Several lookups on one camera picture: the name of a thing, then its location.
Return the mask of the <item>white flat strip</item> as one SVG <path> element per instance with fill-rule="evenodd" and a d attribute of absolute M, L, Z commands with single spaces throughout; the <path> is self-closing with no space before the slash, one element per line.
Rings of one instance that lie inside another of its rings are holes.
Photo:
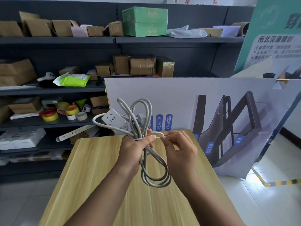
<path fill-rule="evenodd" d="M 82 126 L 82 127 L 78 128 L 78 129 L 75 129 L 73 131 L 70 131 L 70 132 L 68 132 L 66 134 L 63 134 L 63 135 L 57 137 L 56 138 L 56 142 L 62 142 L 64 140 L 69 139 L 70 137 L 73 137 L 73 136 L 75 136 L 75 135 L 77 135 L 77 134 L 79 134 L 81 132 L 84 132 L 84 131 L 86 131 L 86 130 L 94 127 L 94 126 L 95 125 L 85 125 L 85 126 Z"/>

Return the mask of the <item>clear brown tape roll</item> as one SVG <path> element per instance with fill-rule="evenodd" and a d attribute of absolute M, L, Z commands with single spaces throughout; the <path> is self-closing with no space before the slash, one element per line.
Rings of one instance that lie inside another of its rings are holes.
<path fill-rule="evenodd" d="M 58 114 L 62 114 L 62 115 L 66 115 L 66 110 L 67 108 L 70 106 L 69 103 L 67 102 L 59 102 L 56 106 L 57 108 L 57 113 Z"/>

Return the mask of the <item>bright green plastic packet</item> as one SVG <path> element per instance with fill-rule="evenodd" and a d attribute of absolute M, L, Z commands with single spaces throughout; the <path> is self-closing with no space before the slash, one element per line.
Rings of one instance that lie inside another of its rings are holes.
<path fill-rule="evenodd" d="M 90 76 L 86 74 L 65 73 L 57 77 L 53 83 L 60 87 L 85 87 Z"/>

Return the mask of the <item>white sign with red print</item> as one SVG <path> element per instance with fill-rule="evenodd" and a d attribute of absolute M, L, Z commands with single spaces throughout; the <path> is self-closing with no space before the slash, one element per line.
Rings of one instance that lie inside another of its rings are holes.
<path fill-rule="evenodd" d="M 223 6 L 221 0 L 165 0 L 166 4 Z"/>

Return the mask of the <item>green snack packet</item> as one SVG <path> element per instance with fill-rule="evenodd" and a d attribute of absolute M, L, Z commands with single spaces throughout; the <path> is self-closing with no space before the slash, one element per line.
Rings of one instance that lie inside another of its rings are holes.
<path fill-rule="evenodd" d="M 80 100 L 77 100 L 77 101 L 74 102 L 75 105 L 77 105 L 79 111 L 83 110 L 84 105 L 86 104 L 86 101 L 87 101 L 87 99 L 80 99 Z"/>

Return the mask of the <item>person's left forearm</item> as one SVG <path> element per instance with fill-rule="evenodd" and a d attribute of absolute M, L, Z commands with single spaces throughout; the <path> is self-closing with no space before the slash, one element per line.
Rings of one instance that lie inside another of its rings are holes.
<path fill-rule="evenodd" d="M 138 161 L 117 161 L 63 226 L 112 226 L 139 166 Z"/>

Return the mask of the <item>white power strip with cable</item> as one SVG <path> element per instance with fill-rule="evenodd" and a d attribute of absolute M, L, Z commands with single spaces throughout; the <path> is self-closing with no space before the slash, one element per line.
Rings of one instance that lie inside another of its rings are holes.
<path fill-rule="evenodd" d="M 145 98 L 136 100 L 131 106 L 128 106 L 121 98 L 118 98 L 117 102 L 125 115 L 120 115 L 111 108 L 107 113 L 94 116 L 93 124 L 114 132 L 124 133 L 134 141 L 145 138 L 152 119 L 151 102 Z M 147 173 L 147 157 L 149 155 L 164 167 L 165 173 L 161 178 L 152 178 Z M 141 166 L 141 179 L 146 185 L 156 188 L 164 188 L 170 185 L 172 177 L 167 163 L 150 145 L 143 149 L 139 164 Z"/>

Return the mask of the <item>brown cardboard tube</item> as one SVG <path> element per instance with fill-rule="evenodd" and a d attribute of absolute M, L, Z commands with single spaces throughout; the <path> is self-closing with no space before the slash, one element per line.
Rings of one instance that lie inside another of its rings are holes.
<path fill-rule="evenodd" d="M 250 22 L 236 22 L 236 23 L 233 23 L 231 26 L 239 26 L 240 28 L 239 28 L 237 37 L 244 37 L 244 36 L 246 36 L 246 33 L 249 29 L 249 25 L 250 25 Z"/>

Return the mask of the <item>red tape roll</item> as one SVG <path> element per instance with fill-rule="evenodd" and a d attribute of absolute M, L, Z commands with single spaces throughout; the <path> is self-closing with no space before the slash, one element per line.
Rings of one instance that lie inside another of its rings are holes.
<path fill-rule="evenodd" d="M 57 112 L 57 108 L 44 109 L 39 113 L 40 117 L 50 117 Z"/>

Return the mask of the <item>person's left hand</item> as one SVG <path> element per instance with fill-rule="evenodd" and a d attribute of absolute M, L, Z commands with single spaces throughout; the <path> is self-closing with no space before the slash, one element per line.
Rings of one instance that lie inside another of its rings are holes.
<path fill-rule="evenodd" d="M 140 167 L 142 152 L 146 147 L 141 146 L 141 140 L 122 138 L 116 165 L 127 175 L 136 175 Z"/>

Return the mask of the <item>white cable tie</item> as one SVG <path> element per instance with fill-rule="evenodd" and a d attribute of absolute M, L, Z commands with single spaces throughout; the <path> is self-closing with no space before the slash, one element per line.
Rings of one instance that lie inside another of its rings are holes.
<path fill-rule="evenodd" d="M 162 133 L 162 132 L 157 132 L 157 131 L 152 131 L 152 129 L 147 129 L 147 134 L 146 134 L 146 136 L 151 136 L 151 135 L 157 135 L 158 134 L 158 136 L 156 136 L 155 138 L 159 138 L 159 137 L 161 137 L 161 136 L 163 136 L 164 134 Z M 142 139 L 144 139 L 145 137 L 141 137 L 141 138 L 133 138 L 133 136 L 131 136 L 131 135 L 126 135 L 126 136 L 124 136 L 124 138 L 126 139 L 126 140 L 134 140 L 134 141 L 138 141 L 138 140 L 142 140 Z"/>

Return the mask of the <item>white handheld scanner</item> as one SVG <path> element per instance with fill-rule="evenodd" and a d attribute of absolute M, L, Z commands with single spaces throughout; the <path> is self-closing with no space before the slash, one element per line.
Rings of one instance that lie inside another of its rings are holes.
<path fill-rule="evenodd" d="M 42 81 L 45 81 L 45 80 L 51 80 L 51 81 L 53 81 L 54 79 L 56 79 L 56 76 L 55 76 L 54 73 L 52 73 L 52 72 L 46 72 L 45 76 L 38 78 L 37 81 L 38 82 L 42 82 Z"/>

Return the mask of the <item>open brown cardboard box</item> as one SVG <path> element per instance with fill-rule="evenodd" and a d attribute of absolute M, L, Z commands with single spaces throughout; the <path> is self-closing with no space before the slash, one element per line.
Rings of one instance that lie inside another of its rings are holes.
<path fill-rule="evenodd" d="M 53 37 L 52 21 L 42 19 L 38 14 L 19 11 L 21 25 L 25 36 L 31 37 Z"/>
<path fill-rule="evenodd" d="M 71 27 L 78 27 L 73 20 L 52 20 L 56 35 L 58 37 L 73 37 Z"/>
<path fill-rule="evenodd" d="M 0 21 L 0 37 L 24 37 L 22 23 Z"/>

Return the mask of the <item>grey small box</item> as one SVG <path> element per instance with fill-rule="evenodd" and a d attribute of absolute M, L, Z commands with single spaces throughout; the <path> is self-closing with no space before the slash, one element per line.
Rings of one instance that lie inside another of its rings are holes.
<path fill-rule="evenodd" d="M 59 99 L 43 99 L 41 100 L 41 104 L 43 105 L 43 107 L 45 109 L 51 109 L 51 108 L 55 108 L 58 103 L 60 102 Z"/>

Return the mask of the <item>taped brown cardboard box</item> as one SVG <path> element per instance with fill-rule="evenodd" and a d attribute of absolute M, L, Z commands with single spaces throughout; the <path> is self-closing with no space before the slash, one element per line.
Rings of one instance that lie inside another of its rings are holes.
<path fill-rule="evenodd" d="M 156 74 L 161 78 L 173 78 L 175 62 L 166 57 L 156 57 Z"/>

